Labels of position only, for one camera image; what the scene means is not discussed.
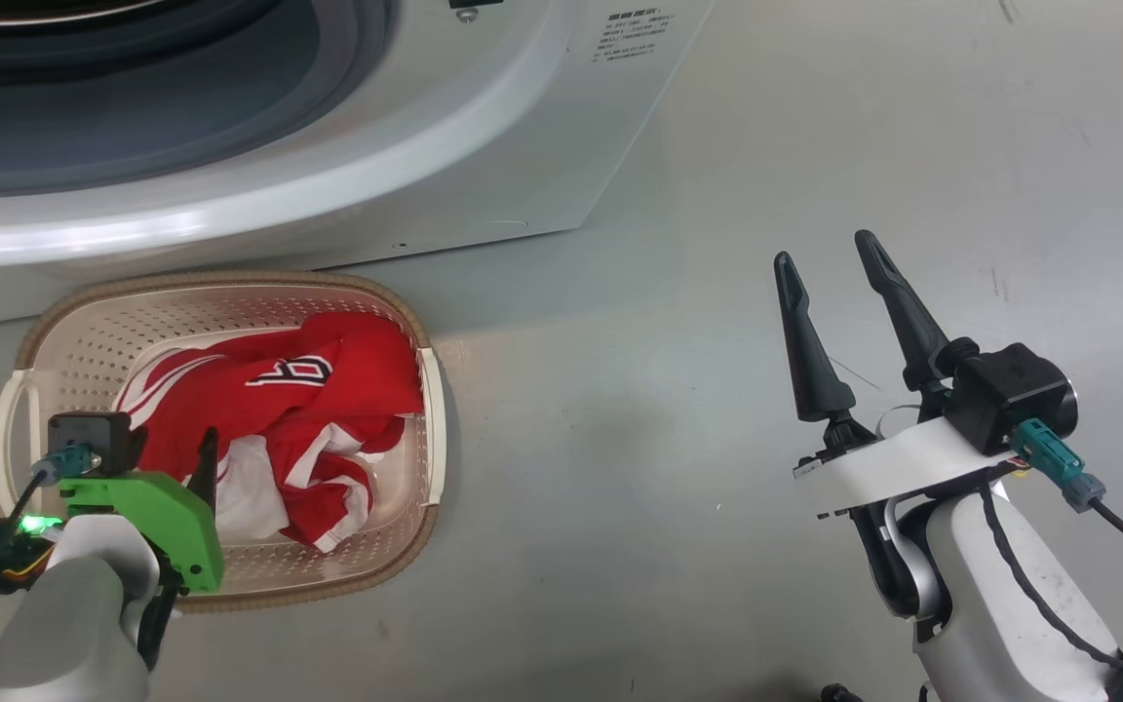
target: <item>red and white garment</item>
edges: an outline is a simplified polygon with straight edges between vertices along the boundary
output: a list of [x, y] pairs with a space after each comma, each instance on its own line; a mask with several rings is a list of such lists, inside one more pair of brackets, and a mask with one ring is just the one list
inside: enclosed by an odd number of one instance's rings
[[299, 329], [165, 352], [129, 379], [116, 409], [148, 437], [138, 467], [186, 480], [207, 427], [219, 435], [222, 541], [280, 532], [334, 550], [371, 512], [356, 454], [396, 445], [422, 412], [418, 363], [395, 323], [323, 312]]

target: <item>green light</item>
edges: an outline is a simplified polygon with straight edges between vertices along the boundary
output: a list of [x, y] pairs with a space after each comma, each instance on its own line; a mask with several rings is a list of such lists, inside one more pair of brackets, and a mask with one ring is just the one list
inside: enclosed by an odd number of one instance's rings
[[24, 532], [31, 534], [34, 536], [44, 532], [44, 530], [48, 528], [53, 528], [53, 526], [62, 523], [63, 520], [60, 520], [58, 517], [39, 517], [36, 514], [19, 517], [19, 530], [24, 530]]

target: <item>laundry basket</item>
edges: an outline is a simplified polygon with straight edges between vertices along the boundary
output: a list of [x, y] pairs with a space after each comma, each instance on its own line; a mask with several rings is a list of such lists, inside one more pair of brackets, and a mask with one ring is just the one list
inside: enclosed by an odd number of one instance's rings
[[[312, 272], [207, 272], [102, 284], [62, 299], [33, 326], [0, 395], [0, 507], [11, 510], [28, 465], [45, 448], [45, 422], [67, 410], [110, 410], [130, 375], [168, 348], [210, 346], [249, 334], [295, 329], [309, 314], [373, 312], [396, 322], [418, 352], [423, 416], [371, 465], [375, 508], [359, 534], [323, 555], [276, 536], [223, 543], [223, 585], [184, 596], [186, 612], [277, 608], [374, 587], [422, 550], [445, 490], [445, 390], [423, 326], [382, 285]], [[11, 463], [12, 419], [27, 395], [28, 463]], [[55, 489], [31, 510], [66, 516]]]

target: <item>gray floor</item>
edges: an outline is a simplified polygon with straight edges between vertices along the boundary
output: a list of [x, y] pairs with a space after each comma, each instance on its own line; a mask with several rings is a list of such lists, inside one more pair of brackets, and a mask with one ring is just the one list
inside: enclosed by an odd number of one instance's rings
[[[1123, 26], [999, 4], [727, 0], [583, 230], [357, 267], [445, 365], [436, 535], [366, 594], [175, 622], [154, 699], [914, 699], [856, 534], [794, 495], [821, 431], [770, 262], [796, 256], [870, 423], [911, 399], [851, 246], [873, 228], [946, 331], [1072, 374], [1123, 512]], [[1123, 539], [1011, 490], [1123, 645]]]

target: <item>washing machine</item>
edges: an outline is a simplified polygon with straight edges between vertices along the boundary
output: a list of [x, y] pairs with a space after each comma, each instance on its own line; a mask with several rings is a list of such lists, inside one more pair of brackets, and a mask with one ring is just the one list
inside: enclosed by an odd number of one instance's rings
[[583, 222], [713, 0], [0, 0], [0, 320]]

